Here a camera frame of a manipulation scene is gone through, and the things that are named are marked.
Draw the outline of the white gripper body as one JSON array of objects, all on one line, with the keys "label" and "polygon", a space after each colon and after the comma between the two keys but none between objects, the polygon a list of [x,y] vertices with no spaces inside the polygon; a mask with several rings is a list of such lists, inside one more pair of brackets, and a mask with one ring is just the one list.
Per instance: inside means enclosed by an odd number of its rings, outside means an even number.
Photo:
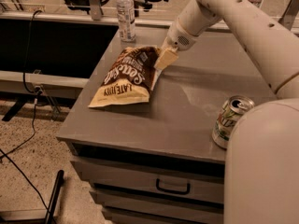
[{"label": "white gripper body", "polygon": [[196,16],[178,16],[167,32],[162,48],[188,50],[199,36],[198,25],[199,21]]}]

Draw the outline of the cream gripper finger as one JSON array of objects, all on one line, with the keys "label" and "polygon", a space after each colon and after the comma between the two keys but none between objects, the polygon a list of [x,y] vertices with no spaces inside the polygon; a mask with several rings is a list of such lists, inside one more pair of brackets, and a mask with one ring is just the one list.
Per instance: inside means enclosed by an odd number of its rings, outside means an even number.
[{"label": "cream gripper finger", "polygon": [[174,48],[166,48],[161,51],[154,65],[156,69],[164,70],[167,66],[178,59],[177,50]]}]

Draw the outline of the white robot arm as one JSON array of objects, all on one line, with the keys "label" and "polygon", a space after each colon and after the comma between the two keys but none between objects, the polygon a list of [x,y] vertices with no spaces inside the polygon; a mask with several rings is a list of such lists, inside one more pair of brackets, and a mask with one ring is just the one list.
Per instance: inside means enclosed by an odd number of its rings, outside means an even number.
[{"label": "white robot arm", "polygon": [[257,105],[226,149],[223,224],[299,224],[299,37],[248,0],[191,0],[170,26],[156,63],[177,59],[186,38],[223,20],[258,73]]}]

